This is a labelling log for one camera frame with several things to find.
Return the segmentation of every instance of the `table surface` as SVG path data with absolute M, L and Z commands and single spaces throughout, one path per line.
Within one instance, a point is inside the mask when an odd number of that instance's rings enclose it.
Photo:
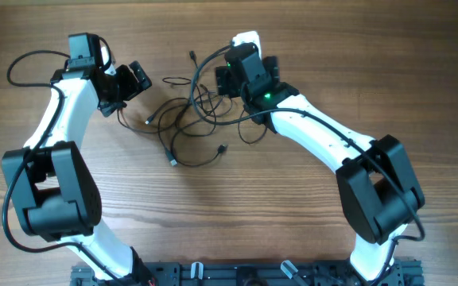
M 0 160 L 36 129 L 50 91 L 17 88 L 6 69 L 35 49 L 68 52 L 68 34 L 108 41 L 119 64 L 138 60 L 153 87 L 125 111 L 133 126 L 166 99 L 187 96 L 165 76 L 191 77 L 199 59 L 255 29 L 263 53 L 280 60 L 283 81 L 342 124 L 406 147 L 426 197 L 427 238 L 403 242 L 398 256 L 422 260 L 427 284 L 458 284 L 458 2 L 188 2 L 0 7 Z M 64 59 L 36 56 L 15 80 L 47 82 Z M 211 64 L 201 82 L 215 88 Z M 230 117 L 239 116 L 240 101 Z M 242 124 L 256 137 L 261 126 Z M 81 153 L 98 184 L 103 217 L 144 261 L 344 259 L 355 234 L 342 213 L 335 177 L 291 140 L 269 133 L 257 145 L 236 126 L 181 137 L 177 152 L 203 168 L 172 168 L 154 135 L 123 129 L 95 113 Z M 0 218 L 5 194 L 0 167 Z M 19 241 L 41 245 L 10 222 Z M 415 226 L 406 233 L 415 234 Z M 67 249 L 28 254 L 5 240 L 0 219 L 0 285 L 66 285 L 79 258 Z

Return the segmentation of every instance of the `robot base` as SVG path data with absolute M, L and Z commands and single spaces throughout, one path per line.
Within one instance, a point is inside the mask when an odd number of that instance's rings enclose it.
M 280 264 L 181 265 L 175 262 L 145 263 L 157 279 L 142 286 L 365 286 L 347 260 L 295 264 L 297 273 L 289 279 Z M 107 285 L 96 281 L 89 266 L 72 267 L 70 286 Z M 423 286 L 421 261 L 399 260 L 379 286 Z

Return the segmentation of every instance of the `wooden tabletop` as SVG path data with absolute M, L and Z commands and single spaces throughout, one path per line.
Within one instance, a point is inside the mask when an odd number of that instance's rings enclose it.
M 236 34 L 257 30 L 281 78 L 327 115 L 361 133 L 392 134 L 406 147 L 426 197 L 424 242 L 403 242 L 398 256 L 422 260 L 429 285 L 458 284 L 458 2 L 188 2 L 0 7 L 0 162 L 36 129 L 50 99 L 45 88 L 6 82 L 14 58 L 35 49 L 68 52 L 68 34 L 104 37 L 119 64 L 138 60 L 153 87 L 129 102 L 132 126 L 164 102 L 187 96 L 165 76 L 192 77 L 200 60 Z M 47 82 L 64 59 L 35 56 L 18 81 Z M 213 68 L 201 82 L 215 88 Z M 240 101 L 230 118 L 239 116 Z M 243 136 L 262 127 L 242 124 Z M 181 137 L 177 152 L 202 168 L 172 168 L 154 135 L 123 129 L 96 112 L 81 153 L 98 184 L 103 217 L 144 261 L 296 261 L 344 259 L 355 233 L 340 206 L 335 177 L 295 142 L 268 133 L 256 145 L 236 126 Z M 67 249 L 20 252 L 6 241 L 1 205 L 0 285 L 66 285 L 80 259 Z M 26 245 L 40 244 L 11 226 Z M 406 233 L 417 233 L 414 225 Z

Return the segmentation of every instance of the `wooden table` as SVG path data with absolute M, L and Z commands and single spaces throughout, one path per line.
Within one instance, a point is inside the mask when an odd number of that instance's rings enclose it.
M 425 268 L 429 285 L 458 284 L 458 2 L 214 2 L 0 7 L 0 160 L 31 136 L 49 102 L 44 88 L 6 82 L 24 52 L 68 52 L 68 34 L 109 42 L 119 64 L 138 60 L 153 87 L 130 102 L 133 126 L 166 99 L 186 96 L 165 76 L 191 77 L 188 51 L 202 60 L 236 34 L 255 29 L 265 55 L 280 60 L 282 80 L 316 107 L 361 133 L 388 133 L 405 145 L 423 187 L 419 214 L 427 238 L 403 242 L 398 256 Z M 36 56 L 18 81 L 47 82 L 63 60 Z M 212 69 L 201 79 L 214 88 Z M 237 102 L 232 117 L 241 112 Z M 261 126 L 242 124 L 255 137 Z M 242 143 L 236 126 L 178 141 L 185 160 L 227 153 L 203 168 L 172 168 L 155 136 L 93 115 L 81 152 L 103 199 L 103 217 L 145 261 L 297 261 L 344 259 L 355 234 L 340 206 L 335 177 L 298 144 L 269 133 Z M 0 218 L 6 190 L 0 167 Z M 11 226 L 26 245 L 39 242 Z M 410 226 L 406 233 L 415 234 Z M 0 219 L 0 285 L 66 285 L 79 258 L 67 249 L 15 250 Z

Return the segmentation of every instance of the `wood grain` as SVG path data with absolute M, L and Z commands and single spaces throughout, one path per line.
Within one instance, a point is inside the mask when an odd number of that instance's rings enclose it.
M 236 33 L 256 29 L 282 79 L 352 129 L 387 133 L 406 146 L 426 197 L 427 238 L 399 256 L 423 261 L 429 285 L 458 284 L 458 2 L 214 2 L 0 7 L 0 160 L 32 134 L 49 102 L 45 89 L 11 87 L 8 64 L 34 49 L 68 51 L 70 33 L 103 36 L 117 61 L 138 60 L 153 87 L 130 102 L 142 126 L 161 102 L 186 96 L 164 76 L 192 76 L 200 59 Z M 19 81 L 46 82 L 63 59 L 37 56 Z M 214 87 L 212 64 L 202 82 Z M 239 115 L 241 103 L 233 116 Z M 261 127 L 242 124 L 244 135 Z M 103 198 L 103 216 L 145 261 L 311 261 L 348 257 L 354 232 L 335 177 L 297 144 L 268 134 L 248 146 L 236 127 L 178 141 L 185 160 L 227 154 L 204 168 L 171 168 L 154 136 L 95 114 L 81 152 Z M 6 185 L 0 168 L 0 207 Z M 12 211 L 12 227 L 25 244 Z M 414 234 L 414 226 L 406 232 Z M 68 250 L 27 254 L 1 231 L 0 285 L 65 285 L 78 258 Z

